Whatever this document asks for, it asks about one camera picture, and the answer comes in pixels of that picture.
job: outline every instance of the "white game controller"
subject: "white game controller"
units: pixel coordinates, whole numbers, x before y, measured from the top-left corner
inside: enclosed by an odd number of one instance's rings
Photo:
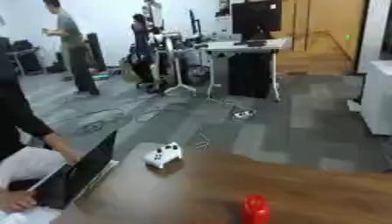
[[[176,158],[182,158],[182,149],[177,143],[169,143],[145,155],[144,161],[147,165],[164,169],[166,164]]]

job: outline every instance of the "white wall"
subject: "white wall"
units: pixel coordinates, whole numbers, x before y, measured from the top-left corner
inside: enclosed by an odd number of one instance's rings
[[[4,4],[0,0],[0,17],[5,21],[5,9],[4,9]],[[6,25],[1,25],[0,23],[0,37],[7,37],[8,36],[8,31],[7,31],[7,26]]]
[[[47,64],[52,64],[54,53],[59,50],[56,38],[41,35],[42,28],[55,28],[56,17],[49,14],[41,0],[0,0],[8,15],[8,33],[13,40],[29,39],[36,46],[43,46]],[[134,37],[130,30],[132,15],[140,13],[144,0],[62,0],[66,9],[83,33],[96,32],[103,56],[109,66],[118,65]],[[214,30],[214,13],[218,1],[214,0],[162,0],[166,30],[191,33],[188,10],[193,9],[201,19],[205,32]]]
[[[358,73],[368,73],[370,62],[380,59],[390,4],[391,0],[370,0]]]

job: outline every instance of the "game controller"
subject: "game controller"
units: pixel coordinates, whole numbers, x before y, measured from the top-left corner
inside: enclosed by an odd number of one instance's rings
[[[234,114],[234,118],[239,119],[239,120],[246,120],[252,117],[255,114],[255,111],[253,110],[245,110],[239,113]]]
[[[148,153],[144,157],[144,161],[147,165],[153,165],[158,169],[164,169],[166,164],[176,158],[182,158],[182,149],[177,143],[169,143]]]

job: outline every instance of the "table surface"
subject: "table surface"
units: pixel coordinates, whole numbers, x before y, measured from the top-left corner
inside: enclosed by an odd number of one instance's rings
[[[207,51],[216,52],[260,52],[270,50],[282,50],[289,49],[292,45],[291,38],[277,38],[267,39],[267,43],[264,46],[247,46],[247,45],[235,45],[238,41],[212,41],[208,42],[208,47],[201,48]]]
[[[59,224],[241,223],[244,198],[264,196],[270,224],[391,223],[392,176],[327,172],[207,152],[187,153],[167,170],[147,168],[136,147]]]

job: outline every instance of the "red object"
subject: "red object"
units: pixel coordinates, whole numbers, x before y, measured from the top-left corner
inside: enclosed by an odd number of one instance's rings
[[[259,195],[250,195],[243,205],[242,224],[265,224],[270,219],[267,200]]]

